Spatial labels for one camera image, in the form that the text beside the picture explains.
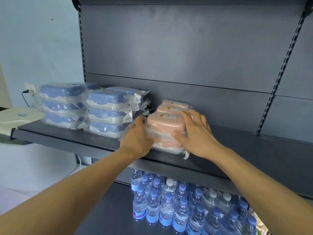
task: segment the forearm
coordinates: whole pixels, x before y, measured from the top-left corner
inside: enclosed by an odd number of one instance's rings
[[[217,164],[275,234],[313,234],[313,207],[230,149]]]
[[[0,217],[0,234],[73,234],[134,157],[117,150]]]

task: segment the person's left hand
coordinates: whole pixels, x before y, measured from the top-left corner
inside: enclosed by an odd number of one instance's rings
[[[142,158],[150,151],[153,139],[146,137],[145,127],[142,122],[143,116],[136,118],[136,123],[132,124],[120,143],[120,149],[132,154],[135,158]]]

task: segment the black power cord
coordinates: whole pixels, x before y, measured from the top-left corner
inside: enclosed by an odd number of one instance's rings
[[[28,104],[27,101],[25,100],[25,97],[24,97],[23,93],[29,93],[29,90],[25,90],[25,91],[22,92],[22,97],[23,97],[23,99],[24,99],[26,105],[29,107],[29,104]]]

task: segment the person's right hand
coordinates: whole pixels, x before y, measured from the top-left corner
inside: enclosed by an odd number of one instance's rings
[[[189,110],[188,113],[181,112],[185,119],[188,137],[175,132],[172,136],[192,154],[215,161],[215,158],[227,148],[214,138],[204,115],[195,110]]]

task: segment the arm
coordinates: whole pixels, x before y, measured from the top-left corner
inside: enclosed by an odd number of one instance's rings
[[[188,137],[172,134],[191,153],[214,162],[229,176],[257,215],[274,235],[313,234],[313,207],[270,178],[233,150],[222,146],[211,133],[205,116],[182,112]]]
[[[0,216],[0,234],[73,234],[116,177],[152,144],[138,117],[118,150]]]

